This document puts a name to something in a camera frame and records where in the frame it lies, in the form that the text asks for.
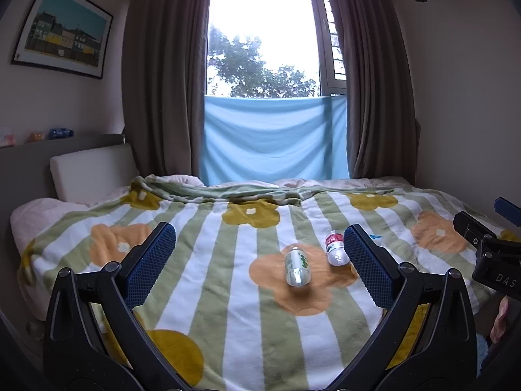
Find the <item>curtain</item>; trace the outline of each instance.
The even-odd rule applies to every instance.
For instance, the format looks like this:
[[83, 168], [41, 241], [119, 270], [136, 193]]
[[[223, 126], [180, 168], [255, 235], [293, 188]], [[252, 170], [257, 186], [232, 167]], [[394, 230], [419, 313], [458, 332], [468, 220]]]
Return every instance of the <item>curtain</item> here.
[[348, 178], [346, 98], [206, 97], [206, 185]]
[[347, 72], [351, 178], [414, 183], [417, 130], [405, 45], [391, 0], [332, 0]]
[[131, 0], [122, 55], [125, 136], [140, 174], [199, 175], [210, 0]]

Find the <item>sky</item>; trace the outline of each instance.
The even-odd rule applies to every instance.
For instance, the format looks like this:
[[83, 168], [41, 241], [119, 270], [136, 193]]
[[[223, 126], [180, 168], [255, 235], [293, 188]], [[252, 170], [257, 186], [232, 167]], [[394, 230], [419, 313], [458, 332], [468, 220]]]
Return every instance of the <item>sky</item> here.
[[103, 38], [107, 21], [73, 0], [42, 0], [38, 13], [43, 11], [56, 16], [56, 21], [67, 29], [76, 29], [79, 24], [82, 31], [98, 41]]
[[[259, 36], [266, 67], [295, 66], [320, 83], [318, 46], [311, 0], [211, 0], [210, 26], [229, 39]], [[221, 93], [226, 95], [226, 87]]]

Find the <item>painting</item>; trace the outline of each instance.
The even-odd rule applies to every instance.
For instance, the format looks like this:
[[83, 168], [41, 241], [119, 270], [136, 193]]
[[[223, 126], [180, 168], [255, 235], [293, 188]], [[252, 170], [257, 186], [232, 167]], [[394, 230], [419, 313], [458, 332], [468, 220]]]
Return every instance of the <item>painting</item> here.
[[89, 0], [35, 0], [12, 63], [101, 79], [112, 18]]

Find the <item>blue cloth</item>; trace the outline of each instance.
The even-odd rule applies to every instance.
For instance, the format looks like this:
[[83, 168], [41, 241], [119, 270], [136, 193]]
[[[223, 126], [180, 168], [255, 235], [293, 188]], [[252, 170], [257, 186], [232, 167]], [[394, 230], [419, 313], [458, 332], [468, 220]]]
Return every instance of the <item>blue cloth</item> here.
[[205, 185], [344, 179], [347, 99], [205, 97]]
[[488, 355], [488, 344], [486, 339], [482, 335], [476, 334], [476, 341], [478, 346], [478, 375], [481, 373], [481, 363], [483, 363], [485, 357]]

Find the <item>window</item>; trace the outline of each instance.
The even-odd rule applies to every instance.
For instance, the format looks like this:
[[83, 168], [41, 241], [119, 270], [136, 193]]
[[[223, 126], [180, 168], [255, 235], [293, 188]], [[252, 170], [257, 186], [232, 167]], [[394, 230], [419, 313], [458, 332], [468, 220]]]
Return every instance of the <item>window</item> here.
[[207, 94], [345, 93], [330, 0], [211, 0]]

